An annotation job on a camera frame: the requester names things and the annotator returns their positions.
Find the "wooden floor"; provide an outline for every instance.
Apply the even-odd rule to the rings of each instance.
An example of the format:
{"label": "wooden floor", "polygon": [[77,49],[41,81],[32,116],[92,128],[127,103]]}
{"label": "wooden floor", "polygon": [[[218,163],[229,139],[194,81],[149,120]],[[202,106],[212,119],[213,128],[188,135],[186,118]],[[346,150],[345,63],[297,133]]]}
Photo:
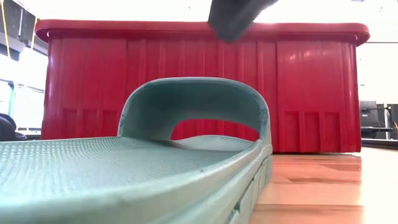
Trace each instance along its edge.
{"label": "wooden floor", "polygon": [[275,155],[250,224],[398,224],[398,151]]}

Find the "textured footbed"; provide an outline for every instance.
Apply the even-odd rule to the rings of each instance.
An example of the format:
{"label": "textured footbed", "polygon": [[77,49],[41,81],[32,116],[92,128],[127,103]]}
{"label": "textured footbed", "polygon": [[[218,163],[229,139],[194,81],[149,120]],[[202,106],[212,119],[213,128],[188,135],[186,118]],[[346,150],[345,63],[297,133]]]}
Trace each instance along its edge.
{"label": "textured footbed", "polygon": [[115,137],[2,143],[0,198],[42,200],[147,182],[215,164],[252,145],[225,136],[176,142]]}

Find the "black object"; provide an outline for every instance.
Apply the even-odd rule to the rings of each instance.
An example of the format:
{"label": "black object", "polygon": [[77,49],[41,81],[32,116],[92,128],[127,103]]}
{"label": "black object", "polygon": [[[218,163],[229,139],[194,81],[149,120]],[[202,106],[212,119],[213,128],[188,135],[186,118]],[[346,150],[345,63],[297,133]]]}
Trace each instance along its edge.
{"label": "black object", "polygon": [[220,40],[236,40],[265,8],[278,0],[213,0],[208,23]]}
{"label": "black object", "polygon": [[17,124],[7,114],[0,113],[0,141],[24,141],[26,136],[15,132]]}

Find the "red storage container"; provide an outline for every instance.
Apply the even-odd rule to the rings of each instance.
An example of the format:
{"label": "red storage container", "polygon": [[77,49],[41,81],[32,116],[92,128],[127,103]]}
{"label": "red storage container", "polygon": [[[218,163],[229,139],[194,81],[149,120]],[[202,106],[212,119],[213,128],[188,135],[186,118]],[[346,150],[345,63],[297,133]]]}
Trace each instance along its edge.
{"label": "red storage container", "polygon": [[[141,84],[211,76],[257,89],[271,114],[274,152],[359,152],[356,46],[363,24],[254,24],[239,42],[205,22],[40,21],[49,43],[42,139],[115,136]],[[174,139],[225,134],[256,139],[239,124],[189,120]]]}

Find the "teal slide sandal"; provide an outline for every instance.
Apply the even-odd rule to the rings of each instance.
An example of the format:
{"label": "teal slide sandal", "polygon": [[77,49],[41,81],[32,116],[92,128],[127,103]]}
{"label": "teal slide sandal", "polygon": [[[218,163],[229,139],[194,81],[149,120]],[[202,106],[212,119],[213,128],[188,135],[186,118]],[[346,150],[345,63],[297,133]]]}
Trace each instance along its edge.
{"label": "teal slide sandal", "polygon": [[[172,141],[186,119],[245,124]],[[0,142],[0,223],[249,223],[271,177],[269,111],[250,86],[164,78],[128,98],[117,137]]]}

